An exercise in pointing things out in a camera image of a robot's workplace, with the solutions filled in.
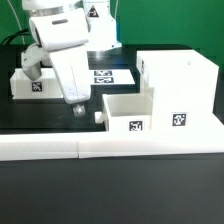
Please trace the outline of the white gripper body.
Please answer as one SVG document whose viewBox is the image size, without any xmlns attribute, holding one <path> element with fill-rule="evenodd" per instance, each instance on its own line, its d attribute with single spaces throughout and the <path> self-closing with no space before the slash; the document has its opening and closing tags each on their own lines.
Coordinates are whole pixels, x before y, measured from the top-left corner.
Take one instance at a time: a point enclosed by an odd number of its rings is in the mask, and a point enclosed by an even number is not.
<svg viewBox="0 0 224 224">
<path fill-rule="evenodd" d="M 91 77 L 85 47 L 49 53 L 63 97 L 68 104 L 86 101 L 91 96 Z"/>
</svg>

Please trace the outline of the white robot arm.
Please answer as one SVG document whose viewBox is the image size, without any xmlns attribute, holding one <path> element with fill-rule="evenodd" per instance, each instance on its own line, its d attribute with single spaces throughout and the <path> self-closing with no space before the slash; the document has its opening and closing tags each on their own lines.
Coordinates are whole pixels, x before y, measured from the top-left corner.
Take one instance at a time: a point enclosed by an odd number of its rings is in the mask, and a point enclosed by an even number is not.
<svg viewBox="0 0 224 224">
<path fill-rule="evenodd" d="M 91 97 L 88 57 L 121 49 L 110 0 L 22 0 L 34 43 L 21 55 L 22 70 L 32 81 L 41 63 L 53 68 L 65 102 L 79 117 Z"/>
</svg>

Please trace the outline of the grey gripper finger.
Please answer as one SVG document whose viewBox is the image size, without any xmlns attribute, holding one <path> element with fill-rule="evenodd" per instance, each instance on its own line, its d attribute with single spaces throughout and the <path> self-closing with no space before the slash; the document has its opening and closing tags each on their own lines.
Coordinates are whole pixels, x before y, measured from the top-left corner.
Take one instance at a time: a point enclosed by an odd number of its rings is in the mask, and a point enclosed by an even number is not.
<svg viewBox="0 0 224 224">
<path fill-rule="evenodd" d="M 76 117 L 83 116 L 85 114 L 85 107 L 83 104 L 75 104 L 73 107 L 73 113 Z"/>
</svg>

